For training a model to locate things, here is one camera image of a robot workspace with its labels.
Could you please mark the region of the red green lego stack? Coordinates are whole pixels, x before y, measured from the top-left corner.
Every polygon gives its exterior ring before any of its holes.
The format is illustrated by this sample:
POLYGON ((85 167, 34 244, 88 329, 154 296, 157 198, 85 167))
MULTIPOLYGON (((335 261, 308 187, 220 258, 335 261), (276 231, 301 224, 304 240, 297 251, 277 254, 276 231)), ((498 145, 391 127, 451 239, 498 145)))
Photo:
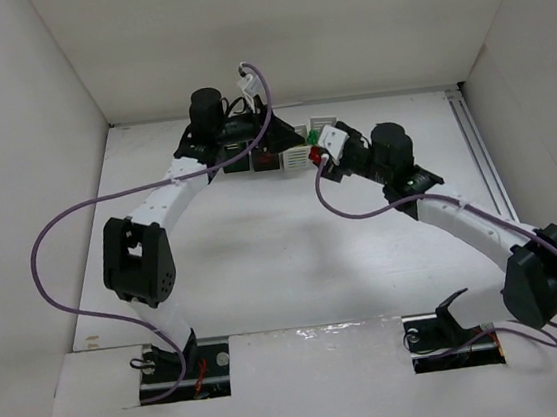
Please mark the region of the red green lego stack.
POLYGON ((308 152, 309 160, 316 165, 319 165, 321 162, 322 155, 324 154, 324 150, 318 144, 319 139, 319 131, 311 130, 310 133, 307 135, 306 144, 310 146, 310 151, 308 152))

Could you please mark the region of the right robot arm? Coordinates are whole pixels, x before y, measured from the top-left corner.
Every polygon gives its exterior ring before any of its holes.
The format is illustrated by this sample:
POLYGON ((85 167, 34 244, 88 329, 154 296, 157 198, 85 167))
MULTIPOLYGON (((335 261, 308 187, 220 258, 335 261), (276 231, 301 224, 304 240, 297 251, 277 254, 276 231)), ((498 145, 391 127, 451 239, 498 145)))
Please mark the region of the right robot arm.
POLYGON ((413 140, 392 122, 369 136, 336 121, 311 141, 318 177, 338 183, 357 176, 381 185, 387 210, 453 236, 486 257, 503 281, 477 289, 461 284, 436 310, 448 345, 473 327, 513 320, 542 329, 557 315, 557 225, 533 227, 486 211, 417 164, 413 140))

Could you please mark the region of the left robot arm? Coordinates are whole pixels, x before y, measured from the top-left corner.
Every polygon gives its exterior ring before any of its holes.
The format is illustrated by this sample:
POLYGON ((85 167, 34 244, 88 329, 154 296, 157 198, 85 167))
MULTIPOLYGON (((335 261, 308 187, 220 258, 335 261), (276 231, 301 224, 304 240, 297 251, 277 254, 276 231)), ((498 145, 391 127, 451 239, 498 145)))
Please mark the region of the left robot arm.
POLYGON ((173 230, 191 201, 227 161, 258 150, 276 155, 302 142, 291 125, 269 111, 259 84, 240 87, 244 109, 238 114, 215 88, 192 93, 189 123, 162 186, 128 216, 111 217, 104 224, 104 286, 153 327, 154 362, 191 369, 198 358, 194 329, 181 304, 171 298, 178 279, 173 230))

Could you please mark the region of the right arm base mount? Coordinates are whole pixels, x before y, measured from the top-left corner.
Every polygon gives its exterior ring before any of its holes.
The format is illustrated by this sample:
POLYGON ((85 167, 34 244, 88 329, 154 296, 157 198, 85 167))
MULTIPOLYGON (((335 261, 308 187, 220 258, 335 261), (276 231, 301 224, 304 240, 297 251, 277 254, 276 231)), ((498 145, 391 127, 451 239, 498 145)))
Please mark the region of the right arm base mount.
POLYGON ((426 314, 405 317, 402 325, 402 343, 416 374, 506 363, 495 333, 482 335, 492 323, 462 328, 454 319, 426 314))

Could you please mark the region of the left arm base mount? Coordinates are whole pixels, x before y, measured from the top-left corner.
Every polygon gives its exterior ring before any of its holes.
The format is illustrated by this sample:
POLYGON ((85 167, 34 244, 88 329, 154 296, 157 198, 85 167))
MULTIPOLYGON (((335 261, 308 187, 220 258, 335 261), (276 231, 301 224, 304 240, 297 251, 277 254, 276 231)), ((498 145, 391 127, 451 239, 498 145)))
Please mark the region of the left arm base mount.
POLYGON ((183 380, 175 386, 181 367, 161 356, 155 347, 143 347, 129 366, 140 376, 139 402, 143 406, 210 400, 231 395, 229 338, 198 341, 183 380))

